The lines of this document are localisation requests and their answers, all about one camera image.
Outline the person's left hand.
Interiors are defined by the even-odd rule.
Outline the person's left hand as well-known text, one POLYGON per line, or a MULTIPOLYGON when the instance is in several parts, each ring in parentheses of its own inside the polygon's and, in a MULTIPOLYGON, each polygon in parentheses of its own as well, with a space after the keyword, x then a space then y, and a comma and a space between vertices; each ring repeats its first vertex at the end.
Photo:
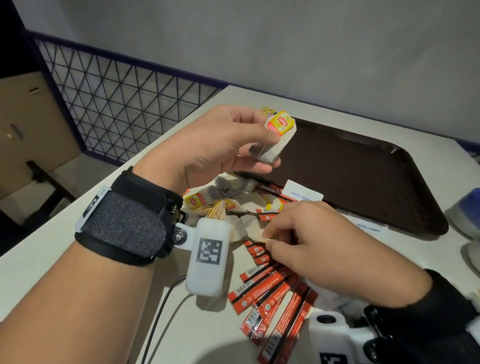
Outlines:
POLYGON ((233 122, 221 105, 214 106, 150 150, 133 173, 181 196, 231 172, 235 157, 251 156, 252 144, 278 141, 279 135, 264 124, 233 122))

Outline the person's right hand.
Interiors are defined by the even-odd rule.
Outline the person's right hand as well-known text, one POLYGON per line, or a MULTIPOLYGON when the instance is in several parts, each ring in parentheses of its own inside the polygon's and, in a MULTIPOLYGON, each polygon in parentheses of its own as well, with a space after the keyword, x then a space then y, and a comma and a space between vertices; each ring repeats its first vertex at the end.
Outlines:
POLYGON ((268 223, 263 236, 298 245, 300 262, 287 267, 314 285, 374 306, 415 304, 433 286, 424 269, 325 202, 288 203, 268 223))

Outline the yellow tagged tea bag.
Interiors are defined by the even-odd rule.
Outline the yellow tagged tea bag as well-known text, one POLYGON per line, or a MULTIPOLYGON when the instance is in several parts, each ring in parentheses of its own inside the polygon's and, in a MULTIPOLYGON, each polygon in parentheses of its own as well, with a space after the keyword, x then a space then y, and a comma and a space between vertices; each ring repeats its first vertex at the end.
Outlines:
POLYGON ((264 127, 278 134, 279 141, 275 144, 253 143, 249 153, 256 160, 272 165, 297 132, 297 123, 288 112, 282 110, 269 116, 264 127))

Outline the person's left forearm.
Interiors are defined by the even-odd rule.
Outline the person's left forearm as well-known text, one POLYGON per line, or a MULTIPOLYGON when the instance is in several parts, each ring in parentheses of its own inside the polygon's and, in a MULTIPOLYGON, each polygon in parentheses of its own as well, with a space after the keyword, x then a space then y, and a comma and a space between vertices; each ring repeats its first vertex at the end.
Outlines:
POLYGON ((73 242, 0 323, 0 364, 126 364, 153 273, 73 242))

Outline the pile of tea bags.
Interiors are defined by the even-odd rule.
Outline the pile of tea bags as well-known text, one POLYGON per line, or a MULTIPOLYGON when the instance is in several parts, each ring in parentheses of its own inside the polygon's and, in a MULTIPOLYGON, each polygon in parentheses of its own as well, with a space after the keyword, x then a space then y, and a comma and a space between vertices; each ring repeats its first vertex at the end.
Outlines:
POLYGON ((283 188, 236 173, 218 175, 211 183, 187 190, 183 207, 189 215, 212 218, 231 225, 230 241, 266 243, 263 231, 286 204, 295 200, 283 188))

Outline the pile of red stick sachets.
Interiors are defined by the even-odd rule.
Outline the pile of red stick sachets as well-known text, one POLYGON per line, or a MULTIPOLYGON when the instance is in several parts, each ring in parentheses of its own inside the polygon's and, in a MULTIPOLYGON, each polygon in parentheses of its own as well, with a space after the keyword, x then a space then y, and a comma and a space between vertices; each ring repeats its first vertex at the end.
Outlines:
POLYGON ((240 274, 242 285, 227 298, 238 315, 250 309, 239 329, 262 347, 257 356, 259 364, 288 364, 318 293, 297 273, 276 262, 265 246, 265 226, 294 199, 285 196, 279 185, 251 182, 252 194, 263 198, 265 206, 254 203, 239 217, 237 226, 246 231, 243 245, 255 266, 240 274))

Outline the white paper sachet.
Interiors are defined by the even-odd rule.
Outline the white paper sachet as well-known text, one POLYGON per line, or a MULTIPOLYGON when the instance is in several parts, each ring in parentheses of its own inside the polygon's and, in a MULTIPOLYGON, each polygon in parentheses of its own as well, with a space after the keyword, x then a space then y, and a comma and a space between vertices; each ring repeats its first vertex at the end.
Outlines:
POLYGON ((323 201, 324 195, 320 192, 311 190, 297 182, 290 179, 287 180, 283 190, 282 196, 293 199, 295 201, 323 201))
POLYGON ((383 237, 388 231, 388 226, 380 225, 369 220, 364 220, 354 215, 344 215, 344 217, 347 218, 354 225, 356 225, 358 228, 377 239, 383 237))

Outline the dark brown plastic tray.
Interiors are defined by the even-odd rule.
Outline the dark brown plastic tray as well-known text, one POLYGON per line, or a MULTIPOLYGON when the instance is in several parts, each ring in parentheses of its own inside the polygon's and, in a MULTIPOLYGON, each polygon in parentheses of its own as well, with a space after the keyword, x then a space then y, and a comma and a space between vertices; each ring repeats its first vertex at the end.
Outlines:
POLYGON ((264 183, 288 180, 341 210, 426 238, 449 224, 411 155, 394 143, 296 118, 297 131, 271 173, 240 172, 264 183))

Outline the white and blue container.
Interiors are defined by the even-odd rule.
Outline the white and blue container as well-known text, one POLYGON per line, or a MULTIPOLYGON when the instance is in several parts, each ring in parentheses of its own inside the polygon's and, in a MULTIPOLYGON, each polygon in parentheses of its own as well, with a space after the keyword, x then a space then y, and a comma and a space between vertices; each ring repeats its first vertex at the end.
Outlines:
POLYGON ((472 189, 445 211, 447 220, 461 234, 480 241, 480 187, 472 189))

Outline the white round object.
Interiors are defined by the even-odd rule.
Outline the white round object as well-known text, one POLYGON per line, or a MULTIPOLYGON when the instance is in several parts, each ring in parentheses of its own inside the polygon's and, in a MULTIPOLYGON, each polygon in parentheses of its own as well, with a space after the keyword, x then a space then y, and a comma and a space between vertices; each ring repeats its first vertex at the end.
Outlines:
POLYGON ((480 275, 480 241, 471 241, 465 248, 468 262, 471 266, 471 270, 477 272, 480 275))

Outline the black metal stand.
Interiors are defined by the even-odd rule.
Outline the black metal stand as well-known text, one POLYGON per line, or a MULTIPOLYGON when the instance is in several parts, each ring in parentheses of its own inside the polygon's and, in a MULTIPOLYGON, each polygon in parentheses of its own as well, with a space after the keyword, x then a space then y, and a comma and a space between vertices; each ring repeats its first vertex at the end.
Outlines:
POLYGON ((39 167, 35 161, 29 160, 26 164, 32 172, 33 181, 37 183, 47 183, 53 187, 53 192, 46 201, 39 207, 39 209, 28 216, 21 225, 23 228, 36 230, 50 219, 54 210, 64 199, 72 203, 76 200, 76 197, 49 173, 39 167))

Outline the brown cardboard box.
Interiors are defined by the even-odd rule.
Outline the brown cardboard box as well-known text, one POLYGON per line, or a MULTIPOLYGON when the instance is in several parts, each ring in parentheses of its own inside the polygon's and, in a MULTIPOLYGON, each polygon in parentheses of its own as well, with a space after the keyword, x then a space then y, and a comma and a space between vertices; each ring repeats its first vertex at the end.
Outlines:
POLYGON ((32 181, 28 161, 51 172, 80 154, 40 72, 0 78, 0 199, 32 181))

